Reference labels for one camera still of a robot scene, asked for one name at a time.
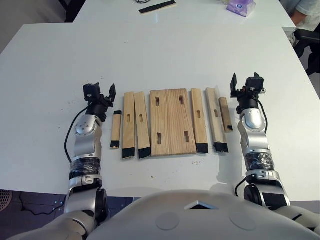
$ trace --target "white surface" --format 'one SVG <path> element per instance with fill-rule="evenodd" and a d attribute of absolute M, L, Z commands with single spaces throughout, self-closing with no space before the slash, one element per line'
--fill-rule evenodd
<path fill-rule="evenodd" d="M 296 26 L 279 0 L 255 0 L 255 10 L 248 17 L 226 10 L 220 0 L 176 0 L 176 5 L 140 14 L 139 10 L 166 0 L 138 4 L 134 0 L 87 0 L 75 23 L 135 24 L 235 24 L 282 27 L 293 31 Z"/>
<path fill-rule="evenodd" d="M 250 41 L 235 41 L 230 33 Z M 100 82 L 103 93 L 112 83 L 117 91 L 102 136 L 101 175 L 109 196 L 177 189 L 231 193 L 246 168 L 230 81 L 236 73 L 242 87 L 254 72 L 265 79 L 260 100 L 267 136 L 289 198 L 320 200 L 320 101 L 303 66 L 281 28 L 226 25 L 23 26 L 0 55 L 0 189 L 67 192 L 64 139 L 86 106 L 83 85 Z M 207 155 L 122 160 L 121 149 L 109 149 L 113 111 L 123 108 L 125 92 L 144 91 L 149 97 L 150 90 L 206 87 L 228 98 L 235 129 L 227 134 L 229 154 L 213 153 L 207 108 Z M 72 136 L 70 153 L 73 144 Z"/>

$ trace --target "black cable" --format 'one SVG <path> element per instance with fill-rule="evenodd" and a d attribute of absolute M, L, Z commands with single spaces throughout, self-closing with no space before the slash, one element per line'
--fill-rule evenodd
<path fill-rule="evenodd" d="M 146 4 L 146 3 L 148 3 L 148 2 L 150 2 L 151 0 L 142 0 L 142 1 L 140 1 L 140 0 L 134 0 L 137 4 Z"/>
<path fill-rule="evenodd" d="M 68 133 L 66 134 L 66 137 L 65 137 L 65 140 L 64 140 L 64 151 L 65 151 L 66 157 L 68 158 L 69 163 L 72 163 L 72 161 L 71 161 L 71 158 L 70 158 L 69 153 L 68 153 L 67 142 L 68 142 L 68 138 L 69 138 L 71 129 L 72 129 L 72 127 L 74 126 L 75 121 L 77 120 L 77 118 L 79 117 L 79 115 L 82 114 L 85 110 L 87 110 L 87 109 L 89 108 L 89 106 L 90 106 L 90 105 L 88 105 L 85 109 L 81 110 L 81 111 L 75 116 L 75 118 L 73 119 L 73 121 L 72 121 L 72 123 L 71 123 L 71 125 L 70 125 L 70 127 L 69 127 Z"/>
<path fill-rule="evenodd" d="M 238 196 L 238 188 L 240 187 L 241 184 L 243 184 L 243 183 L 245 182 L 245 180 L 246 180 L 246 177 L 245 177 L 241 182 L 239 182 L 238 185 L 237 185 L 237 186 L 235 187 L 235 189 L 234 189 L 234 193 L 235 193 L 235 195 L 236 195 L 237 197 L 239 197 L 239 196 Z"/>
<path fill-rule="evenodd" d="M 262 110 L 262 113 L 263 113 L 263 116 L 264 116 L 264 119 L 265 119 L 265 130 L 264 130 L 264 133 L 267 134 L 267 130 L 268 130 L 268 118 L 267 118 L 267 115 L 266 115 L 266 112 L 265 112 L 265 109 L 264 109 L 264 106 L 262 105 L 262 103 L 254 98 L 254 100 L 260 105 L 261 107 L 261 110 Z"/>
<path fill-rule="evenodd" d="M 21 194 L 22 194 L 22 192 L 20 192 L 20 194 L 19 194 L 19 200 L 20 200 L 20 202 L 21 202 L 21 212 L 27 211 L 27 212 L 32 213 L 34 216 L 39 216 L 39 215 L 41 215 L 41 214 L 51 215 L 55 210 L 57 210 L 57 209 L 59 209 L 59 208 L 62 208 L 62 207 L 65 205 L 66 197 L 67 197 L 67 196 L 65 196 L 65 197 L 64 197 L 64 200 L 63 200 L 63 203 L 62 203 L 60 206 L 55 207 L 51 212 L 34 213 L 34 211 L 32 211 L 32 210 L 30 210 L 30 209 L 27 209 L 27 208 L 24 206 L 24 202 L 23 202 L 22 199 L 21 199 Z"/>

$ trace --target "robot forearm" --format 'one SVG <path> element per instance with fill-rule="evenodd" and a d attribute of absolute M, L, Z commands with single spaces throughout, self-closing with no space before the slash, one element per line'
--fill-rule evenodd
<path fill-rule="evenodd" d="M 242 90 L 236 90 L 237 78 L 233 75 L 231 97 L 237 98 L 240 115 L 238 129 L 249 183 L 244 189 L 244 198 L 270 210 L 290 206 L 289 198 L 275 171 L 274 161 L 265 133 L 267 122 L 258 106 L 259 94 L 264 94 L 264 79 L 258 74 L 249 77 Z"/>

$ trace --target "wood grain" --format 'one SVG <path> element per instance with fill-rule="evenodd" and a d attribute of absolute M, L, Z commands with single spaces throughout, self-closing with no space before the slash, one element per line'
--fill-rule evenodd
<path fill-rule="evenodd" d="M 191 99 L 195 142 L 197 144 L 207 144 L 208 139 L 201 89 L 192 88 Z"/>
<path fill-rule="evenodd" d="M 228 102 L 226 97 L 219 98 L 223 128 L 226 133 L 232 132 L 234 128 L 232 127 L 230 112 L 228 107 Z"/>
<path fill-rule="evenodd" d="M 206 89 L 213 143 L 227 143 L 215 88 Z"/>
<path fill-rule="evenodd" d="M 138 136 L 138 148 L 150 148 L 150 136 L 148 126 L 148 116 L 146 108 L 145 93 L 139 92 L 134 94 L 135 120 Z"/>
<path fill-rule="evenodd" d="M 121 116 L 122 116 L 122 114 L 114 114 L 113 115 L 111 141 L 118 141 L 118 142 L 120 141 Z"/>
<path fill-rule="evenodd" d="M 135 147 L 135 98 L 134 92 L 124 94 L 123 149 Z"/>
<path fill-rule="evenodd" d="M 152 156 L 197 152 L 186 89 L 150 92 Z"/>

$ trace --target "wooden board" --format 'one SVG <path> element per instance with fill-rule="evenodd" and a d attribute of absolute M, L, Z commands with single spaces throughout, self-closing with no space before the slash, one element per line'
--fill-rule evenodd
<path fill-rule="evenodd" d="M 135 120 L 138 136 L 139 158 L 145 158 L 151 154 L 148 115 L 146 108 L 145 93 L 134 94 Z"/>
<path fill-rule="evenodd" d="M 122 158 L 135 156 L 135 98 L 134 92 L 124 94 Z"/>
<path fill-rule="evenodd" d="M 210 126 L 212 131 L 213 145 L 217 152 L 229 152 L 227 138 L 222 126 L 221 113 L 219 109 L 216 89 L 206 89 Z"/>
<path fill-rule="evenodd" d="M 208 139 L 201 89 L 191 89 L 193 129 L 198 153 L 208 153 Z"/>
<path fill-rule="evenodd" d="M 232 132 L 234 128 L 232 127 L 230 112 L 228 107 L 228 102 L 226 97 L 219 98 L 223 128 L 226 133 Z"/>
<path fill-rule="evenodd" d="M 152 156 L 197 152 L 186 89 L 150 92 Z"/>
<path fill-rule="evenodd" d="M 110 148 L 112 149 L 118 149 L 120 147 L 121 116 L 122 111 L 114 111 L 110 144 Z"/>

